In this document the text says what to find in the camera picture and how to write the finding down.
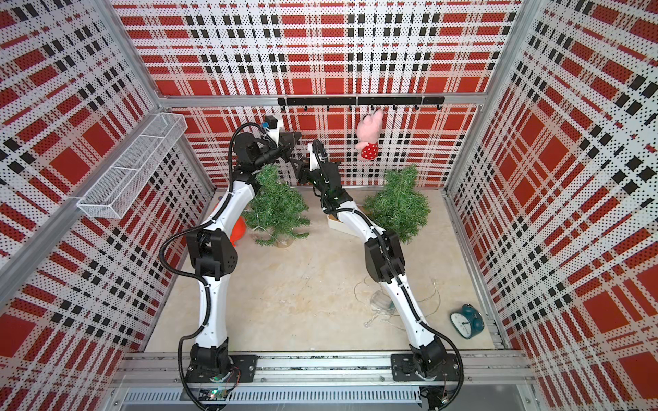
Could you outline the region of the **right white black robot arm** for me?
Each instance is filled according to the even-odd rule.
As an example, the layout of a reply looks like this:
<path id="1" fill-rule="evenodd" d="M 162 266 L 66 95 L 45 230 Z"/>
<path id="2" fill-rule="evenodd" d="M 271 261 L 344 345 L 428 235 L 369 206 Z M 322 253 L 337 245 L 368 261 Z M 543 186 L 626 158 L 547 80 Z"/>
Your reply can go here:
<path id="1" fill-rule="evenodd" d="M 417 375 L 424 380 L 454 377 L 461 387 L 464 363 L 459 350 L 450 338 L 428 324 L 414 298 L 399 236 L 378 226 L 360 210 L 341 185 L 339 166 L 329 160 L 319 140 L 308 144 L 308 152 L 306 159 L 291 160 L 296 178 L 301 184 L 312 185 L 325 214 L 336 217 L 363 241 L 367 272 L 392 299 L 408 337 Z"/>

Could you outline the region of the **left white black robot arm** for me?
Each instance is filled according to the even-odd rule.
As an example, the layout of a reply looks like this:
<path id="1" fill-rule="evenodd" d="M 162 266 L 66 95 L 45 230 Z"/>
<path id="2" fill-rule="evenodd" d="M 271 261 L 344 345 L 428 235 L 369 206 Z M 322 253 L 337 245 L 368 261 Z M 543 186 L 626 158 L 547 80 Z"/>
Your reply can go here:
<path id="1" fill-rule="evenodd" d="M 170 237 L 159 250 L 164 268 L 197 281 L 202 296 L 199 329 L 179 342 L 194 342 L 190 364 L 184 365 L 183 356 L 178 356 L 181 380 L 185 384 L 205 383 L 214 378 L 224 382 L 234 370 L 226 326 L 228 287 L 238 264 L 231 235 L 243 210 L 259 189 L 257 172 L 278 159 L 290 160 L 300 138 L 298 132 L 285 132 L 283 120 L 275 116 L 266 116 L 262 125 L 245 123 L 238 127 L 229 143 L 228 188 L 212 216 L 199 226 Z M 166 260 L 166 249 L 180 237 L 186 239 L 193 272 L 178 270 Z"/>

